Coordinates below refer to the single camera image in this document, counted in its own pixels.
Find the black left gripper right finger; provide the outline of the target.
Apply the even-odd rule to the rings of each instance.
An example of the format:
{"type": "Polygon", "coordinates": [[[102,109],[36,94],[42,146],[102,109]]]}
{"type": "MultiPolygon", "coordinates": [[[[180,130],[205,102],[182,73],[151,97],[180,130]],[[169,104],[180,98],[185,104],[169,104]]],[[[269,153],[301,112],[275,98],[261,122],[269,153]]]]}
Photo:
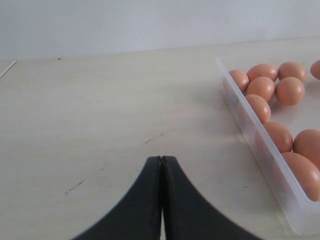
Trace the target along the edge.
{"type": "Polygon", "coordinates": [[[251,240],[253,235],[214,208],[174,156],[163,156],[162,202],[167,240],[251,240]]]}

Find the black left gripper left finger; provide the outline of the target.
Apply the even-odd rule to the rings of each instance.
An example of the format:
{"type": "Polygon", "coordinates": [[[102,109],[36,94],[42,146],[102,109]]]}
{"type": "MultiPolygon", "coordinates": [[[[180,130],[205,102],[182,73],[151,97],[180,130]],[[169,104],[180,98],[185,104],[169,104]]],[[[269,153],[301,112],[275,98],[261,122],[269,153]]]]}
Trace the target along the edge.
{"type": "Polygon", "coordinates": [[[125,196],[75,240],[159,240],[161,157],[151,156],[125,196]]]}

